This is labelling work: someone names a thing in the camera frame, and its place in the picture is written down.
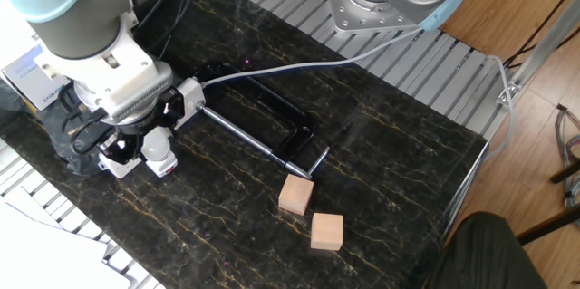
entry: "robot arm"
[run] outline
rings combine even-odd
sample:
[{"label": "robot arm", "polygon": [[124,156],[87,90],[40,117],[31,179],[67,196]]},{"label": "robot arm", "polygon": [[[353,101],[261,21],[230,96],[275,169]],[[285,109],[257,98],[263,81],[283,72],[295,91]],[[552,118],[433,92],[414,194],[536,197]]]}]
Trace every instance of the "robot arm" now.
[{"label": "robot arm", "polygon": [[[195,79],[172,87],[172,71],[153,60],[132,38],[132,9],[147,0],[10,0],[43,42],[35,61],[49,75],[73,81],[81,102],[115,132],[99,145],[101,162],[118,178],[145,160],[162,177],[177,165],[168,136],[203,106]],[[430,30],[461,0],[351,0],[371,13],[394,6]],[[72,135],[72,150],[83,125]]]},{"label": "robot arm", "polygon": [[[42,40],[36,63],[50,77],[70,78],[82,103],[114,127],[99,149],[101,161],[117,177],[141,159],[160,177],[171,171],[177,160],[168,136],[204,100],[193,79],[172,88],[170,67],[133,41],[137,18],[132,9],[145,1],[11,0]],[[75,139],[72,149],[79,151]]]}]

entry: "chair leg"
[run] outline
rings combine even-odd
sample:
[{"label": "chair leg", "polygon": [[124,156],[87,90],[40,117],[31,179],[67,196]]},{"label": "chair leg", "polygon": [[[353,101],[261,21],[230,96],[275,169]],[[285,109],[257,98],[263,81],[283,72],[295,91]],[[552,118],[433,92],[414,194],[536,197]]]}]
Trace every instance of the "chair leg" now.
[{"label": "chair leg", "polygon": [[566,178],[574,175],[578,171],[580,171],[580,159],[574,162],[573,164],[569,165],[565,169],[558,171],[554,176],[550,177],[550,180],[553,183],[557,184],[566,180]]},{"label": "chair leg", "polygon": [[545,236],[563,226],[567,226],[578,219],[580,219],[580,205],[572,207],[562,213],[550,217],[548,220],[540,223],[537,226],[529,228],[528,230],[519,234],[517,236],[517,240],[519,240],[519,244],[523,246],[533,242],[541,236]]}]

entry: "black marble surface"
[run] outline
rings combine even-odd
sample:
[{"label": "black marble surface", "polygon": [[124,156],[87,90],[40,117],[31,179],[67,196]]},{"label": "black marble surface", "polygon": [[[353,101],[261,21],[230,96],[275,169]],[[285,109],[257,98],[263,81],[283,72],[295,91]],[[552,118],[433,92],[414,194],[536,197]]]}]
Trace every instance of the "black marble surface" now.
[{"label": "black marble surface", "polygon": [[[177,2],[140,41],[167,30]],[[247,0],[195,0],[185,18],[166,59],[182,76],[212,62],[341,59]],[[179,166],[162,179],[143,164],[121,180],[75,177],[31,114],[4,114],[0,136],[167,288],[420,288],[448,205],[486,141],[353,65],[259,80],[315,119],[296,164],[308,169],[331,147],[304,217],[276,206],[286,171],[204,115],[179,130]],[[268,145],[287,131],[226,85],[206,95]],[[314,211],[344,215],[340,251],[309,249]]]}]

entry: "person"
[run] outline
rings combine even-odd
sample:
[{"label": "person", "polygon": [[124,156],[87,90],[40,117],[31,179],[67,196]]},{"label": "person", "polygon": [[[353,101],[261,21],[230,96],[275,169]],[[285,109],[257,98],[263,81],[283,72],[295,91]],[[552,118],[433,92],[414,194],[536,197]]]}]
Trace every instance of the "person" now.
[{"label": "person", "polygon": [[547,289],[508,222],[487,212],[459,225],[426,289]]}]

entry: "wooden block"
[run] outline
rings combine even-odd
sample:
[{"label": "wooden block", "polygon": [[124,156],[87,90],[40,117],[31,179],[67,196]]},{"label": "wooden block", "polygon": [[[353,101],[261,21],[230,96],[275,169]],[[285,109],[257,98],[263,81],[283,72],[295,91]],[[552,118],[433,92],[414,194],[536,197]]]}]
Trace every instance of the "wooden block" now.
[{"label": "wooden block", "polygon": [[343,216],[314,213],[310,247],[339,250],[343,245]]},{"label": "wooden block", "polygon": [[288,175],[278,197],[278,206],[303,216],[313,187],[314,182],[310,180]]}]

